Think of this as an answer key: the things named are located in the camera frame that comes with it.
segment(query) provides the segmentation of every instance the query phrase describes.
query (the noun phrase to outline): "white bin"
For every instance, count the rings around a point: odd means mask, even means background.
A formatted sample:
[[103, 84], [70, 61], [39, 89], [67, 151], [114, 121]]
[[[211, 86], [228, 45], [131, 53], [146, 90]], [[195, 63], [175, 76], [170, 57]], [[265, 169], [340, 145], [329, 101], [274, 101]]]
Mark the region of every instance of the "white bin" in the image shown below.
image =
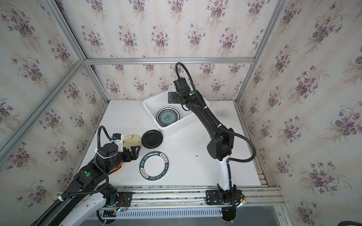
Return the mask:
[[[168, 92], [176, 92], [176, 88], [172, 88], [166, 90], [165, 92], [159, 93], [155, 96], [147, 98], [143, 101], [143, 106], [146, 108], [148, 113], [152, 116], [154, 123], [156, 124], [159, 131], [161, 131], [163, 136], [170, 135], [171, 133], [176, 132], [177, 130], [187, 126], [188, 124], [192, 123], [193, 121], [198, 120], [197, 116], [192, 111], [185, 111], [182, 109], [181, 104], [169, 104], [168, 103]], [[209, 101], [205, 98], [205, 103], [207, 106], [210, 105]], [[165, 106], [170, 106], [175, 108], [180, 114], [180, 120], [168, 125], [166, 127], [162, 127], [156, 121], [156, 115], [158, 111]]]

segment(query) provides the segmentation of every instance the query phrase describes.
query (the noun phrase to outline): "floral wallpaper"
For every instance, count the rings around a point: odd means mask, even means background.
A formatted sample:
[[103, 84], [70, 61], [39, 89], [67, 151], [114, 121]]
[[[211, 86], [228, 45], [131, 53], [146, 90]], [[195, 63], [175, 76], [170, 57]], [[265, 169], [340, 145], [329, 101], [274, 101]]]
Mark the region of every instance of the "floral wallpaper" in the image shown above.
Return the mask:
[[[247, 57], [255, 54], [277, 0], [56, 2], [88, 58]], [[286, 21], [299, 5], [290, 6]]]
[[0, 2], [0, 148], [75, 63], [41, 0]]
[[297, 226], [362, 222], [361, 6], [290, 0], [240, 103]]
[[[209, 100], [232, 100], [242, 84], [249, 64], [186, 64], [195, 88]], [[95, 74], [111, 99], [144, 100], [173, 88], [175, 65], [96, 65]], [[179, 74], [186, 77], [183, 68]]]
[[[3, 113], [5, 120], [16, 116], [7, 103], [2, 108], [8, 112]], [[100, 97], [79, 71], [0, 166], [0, 198], [8, 203], [2, 214], [16, 211], [22, 216], [2, 218], [1, 225], [29, 225], [53, 203], [76, 173], [103, 110]]]

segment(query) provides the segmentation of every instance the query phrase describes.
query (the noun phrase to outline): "gray floor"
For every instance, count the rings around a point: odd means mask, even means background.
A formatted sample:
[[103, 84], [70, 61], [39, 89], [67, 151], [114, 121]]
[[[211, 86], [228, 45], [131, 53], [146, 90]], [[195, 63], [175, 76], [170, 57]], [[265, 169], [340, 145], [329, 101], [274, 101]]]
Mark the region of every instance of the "gray floor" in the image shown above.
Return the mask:
[[[98, 220], [84, 221], [81, 226], [101, 226]], [[168, 218], [168, 219], [126, 219], [116, 220], [111, 226], [221, 226], [225, 225], [219, 217]], [[237, 209], [232, 225], [280, 226], [273, 206], [243, 206]]]

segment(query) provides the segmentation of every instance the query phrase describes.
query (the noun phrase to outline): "white tabletop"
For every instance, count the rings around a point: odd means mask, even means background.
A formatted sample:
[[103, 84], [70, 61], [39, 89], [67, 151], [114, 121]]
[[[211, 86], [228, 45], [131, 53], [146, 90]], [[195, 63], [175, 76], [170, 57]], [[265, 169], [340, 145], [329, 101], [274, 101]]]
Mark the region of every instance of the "white tabletop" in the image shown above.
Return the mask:
[[[236, 133], [243, 131], [232, 101], [210, 101], [210, 109], [219, 121], [227, 128], [232, 127]], [[151, 129], [157, 129], [149, 113], [142, 105], [142, 101], [110, 101], [101, 120], [110, 136], [113, 133], [137, 134], [140, 137]], [[101, 146], [108, 143], [108, 139], [101, 132]], [[147, 149], [141, 145], [137, 160], [123, 163], [121, 169], [109, 176], [113, 186], [216, 186], [218, 183], [218, 166], [207, 152], [210, 142], [209, 134], [197, 120], [190, 125], [163, 137], [161, 145], [154, 149]], [[94, 158], [97, 147], [97, 134], [89, 146], [80, 167], [85, 166]], [[141, 159], [151, 151], [164, 153], [169, 161], [167, 173], [160, 179], [150, 181], [142, 177], [139, 172]], [[247, 143], [235, 137], [231, 157], [247, 159], [250, 157]], [[230, 162], [233, 182], [237, 186], [260, 186], [254, 163]]]

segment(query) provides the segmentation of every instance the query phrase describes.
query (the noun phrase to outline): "black plate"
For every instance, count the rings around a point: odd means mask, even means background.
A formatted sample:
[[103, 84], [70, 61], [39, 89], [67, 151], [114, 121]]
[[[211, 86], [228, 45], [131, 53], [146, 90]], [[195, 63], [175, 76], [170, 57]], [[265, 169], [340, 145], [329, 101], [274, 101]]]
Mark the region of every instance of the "black plate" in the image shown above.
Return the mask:
[[158, 130], [152, 129], [144, 133], [141, 142], [145, 148], [156, 148], [162, 143], [163, 136]]

